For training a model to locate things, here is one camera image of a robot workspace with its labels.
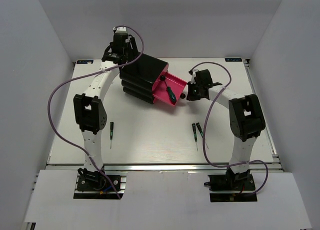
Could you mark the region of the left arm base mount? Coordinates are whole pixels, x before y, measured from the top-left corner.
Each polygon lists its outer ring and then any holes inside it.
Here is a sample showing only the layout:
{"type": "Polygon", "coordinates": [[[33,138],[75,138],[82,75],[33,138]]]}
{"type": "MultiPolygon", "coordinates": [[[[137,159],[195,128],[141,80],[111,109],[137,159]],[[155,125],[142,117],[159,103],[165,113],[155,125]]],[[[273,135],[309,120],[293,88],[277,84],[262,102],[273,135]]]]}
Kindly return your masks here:
{"type": "Polygon", "coordinates": [[[77,170],[73,198],[82,200],[120,200],[126,188],[126,176],[108,175],[111,183],[100,172],[77,170]]]}

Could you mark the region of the pink drawer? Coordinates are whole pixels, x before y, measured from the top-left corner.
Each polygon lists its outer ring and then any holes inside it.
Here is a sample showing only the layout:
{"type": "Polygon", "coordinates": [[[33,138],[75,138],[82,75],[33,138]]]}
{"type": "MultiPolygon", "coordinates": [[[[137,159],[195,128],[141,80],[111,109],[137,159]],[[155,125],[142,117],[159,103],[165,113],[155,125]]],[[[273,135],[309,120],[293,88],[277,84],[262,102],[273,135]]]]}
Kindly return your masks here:
{"type": "Polygon", "coordinates": [[[158,78],[156,79],[156,82],[160,82],[165,80],[166,78],[166,74],[168,73],[168,71],[162,71],[161,74],[158,76],[158,78]]]}
{"type": "Polygon", "coordinates": [[[186,85],[187,82],[184,80],[166,72],[159,77],[152,90],[152,95],[156,100],[176,106],[186,85]]]}

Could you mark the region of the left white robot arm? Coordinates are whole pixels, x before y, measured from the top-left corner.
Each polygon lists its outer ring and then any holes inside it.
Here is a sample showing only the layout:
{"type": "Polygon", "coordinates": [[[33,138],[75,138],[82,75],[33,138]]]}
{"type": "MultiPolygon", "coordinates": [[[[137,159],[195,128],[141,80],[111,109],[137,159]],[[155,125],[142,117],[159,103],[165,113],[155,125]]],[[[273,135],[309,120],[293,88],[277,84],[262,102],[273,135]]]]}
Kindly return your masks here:
{"type": "Polygon", "coordinates": [[[102,130],[107,124],[103,105],[105,95],[120,73],[119,66],[133,61],[139,55],[135,38],[127,33],[125,27],[117,28],[113,35],[113,41],[101,59],[102,73],[94,77],[83,94],[73,98],[75,121],[81,130],[86,150],[83,168],[90,172],[104,168],[101,140],[102,130]]]}

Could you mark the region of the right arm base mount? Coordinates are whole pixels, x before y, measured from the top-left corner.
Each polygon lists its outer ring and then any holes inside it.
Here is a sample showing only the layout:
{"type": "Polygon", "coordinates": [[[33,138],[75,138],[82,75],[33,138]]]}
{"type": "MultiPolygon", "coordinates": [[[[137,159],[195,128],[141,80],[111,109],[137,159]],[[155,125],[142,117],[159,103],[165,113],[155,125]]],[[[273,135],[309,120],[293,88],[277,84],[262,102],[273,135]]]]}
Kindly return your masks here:
{"type": "Polygon", "coordinates": [[[256,186],[250,170],[234,173],[230,168],[224,174],[208,175],[203,184],[209,189],[211,203],[257,202],[256,186]]]}

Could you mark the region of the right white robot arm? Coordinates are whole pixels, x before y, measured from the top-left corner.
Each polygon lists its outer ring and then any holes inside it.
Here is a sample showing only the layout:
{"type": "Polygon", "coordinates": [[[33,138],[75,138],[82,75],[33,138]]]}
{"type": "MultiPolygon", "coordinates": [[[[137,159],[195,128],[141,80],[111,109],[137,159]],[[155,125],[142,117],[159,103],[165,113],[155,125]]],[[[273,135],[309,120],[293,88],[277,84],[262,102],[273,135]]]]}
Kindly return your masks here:
{"type": "Polygon", "coordinates": [[[260,101],[255,94],[239,94],[221,83],[214,83],[209,70],[190,70],[188,82],[188,101],[203,98],[218,103],[229,111],[229,124],[234,135],[234,144],[226,176],[226,185],[236,190],[244,183],[242,173],[249,170],[249,161],[254,143],[266,127],[260,101]]]}

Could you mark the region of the pink top drawer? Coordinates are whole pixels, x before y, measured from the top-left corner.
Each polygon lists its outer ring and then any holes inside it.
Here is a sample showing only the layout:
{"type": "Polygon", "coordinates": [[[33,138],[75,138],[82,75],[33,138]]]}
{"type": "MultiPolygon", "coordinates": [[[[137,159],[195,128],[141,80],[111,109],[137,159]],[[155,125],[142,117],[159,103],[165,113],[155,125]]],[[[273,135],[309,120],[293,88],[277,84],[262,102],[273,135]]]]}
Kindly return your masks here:
{"type": "Polygon", "coordinates": [[[160,82],[165,80],[166,78],[166,74],[168,73],[168,71],[162,71],[161,74],[158,76],[158,78],[156,79],[156,82],[160,82]]]}

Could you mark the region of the large green handled screwdriver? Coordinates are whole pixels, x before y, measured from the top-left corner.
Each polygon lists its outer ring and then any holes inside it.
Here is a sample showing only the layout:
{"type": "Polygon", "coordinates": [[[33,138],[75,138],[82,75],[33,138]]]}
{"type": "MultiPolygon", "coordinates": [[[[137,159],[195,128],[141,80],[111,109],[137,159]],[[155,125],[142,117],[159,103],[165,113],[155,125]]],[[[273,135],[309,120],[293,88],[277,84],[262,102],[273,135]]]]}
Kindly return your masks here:
{"type": "Polygon", "coordinates": [[[176,104],[176,102],[177,102],[176,99],[177,99],[177,98],[176,98],[175,94],[173,93],[172,89],[168,86],[167,82],[164,81],[164,83],[165,83],[165,85],[166,85],[166,91],[167,91],[167,93],[168,93],[168,97],[169,97],[169,99],[170,99],[170,102],[171,102],[172,104],[176,104]]]}

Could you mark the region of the black drawer cabinet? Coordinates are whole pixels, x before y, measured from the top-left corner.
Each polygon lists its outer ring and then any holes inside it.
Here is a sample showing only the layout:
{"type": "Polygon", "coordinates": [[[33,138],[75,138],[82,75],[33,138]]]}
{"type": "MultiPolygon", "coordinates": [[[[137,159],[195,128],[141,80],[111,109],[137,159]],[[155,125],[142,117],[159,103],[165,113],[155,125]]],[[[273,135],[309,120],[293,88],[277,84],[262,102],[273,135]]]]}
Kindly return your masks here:
{"type": "Polygon", "coordinates": [[[143,54],[135,63],[125,66],[119,77],[123,91],[147,103],[154,104],[154,91],[169,63],[143,54]]]}

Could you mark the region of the small green precision screwdriver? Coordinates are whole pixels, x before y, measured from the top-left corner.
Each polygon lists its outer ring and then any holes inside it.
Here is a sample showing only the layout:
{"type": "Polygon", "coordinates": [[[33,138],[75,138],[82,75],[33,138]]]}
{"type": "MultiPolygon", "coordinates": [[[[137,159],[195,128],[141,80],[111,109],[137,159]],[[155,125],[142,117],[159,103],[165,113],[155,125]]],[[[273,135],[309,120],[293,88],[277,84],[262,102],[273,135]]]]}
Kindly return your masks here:
{"type": "Polygon", "coordinates": [[[111,121],[111,122],[110,122],[110,134],[109,134],[110,149],[112,149],[113,134],[114,134],[114,122],[111,121]]]}

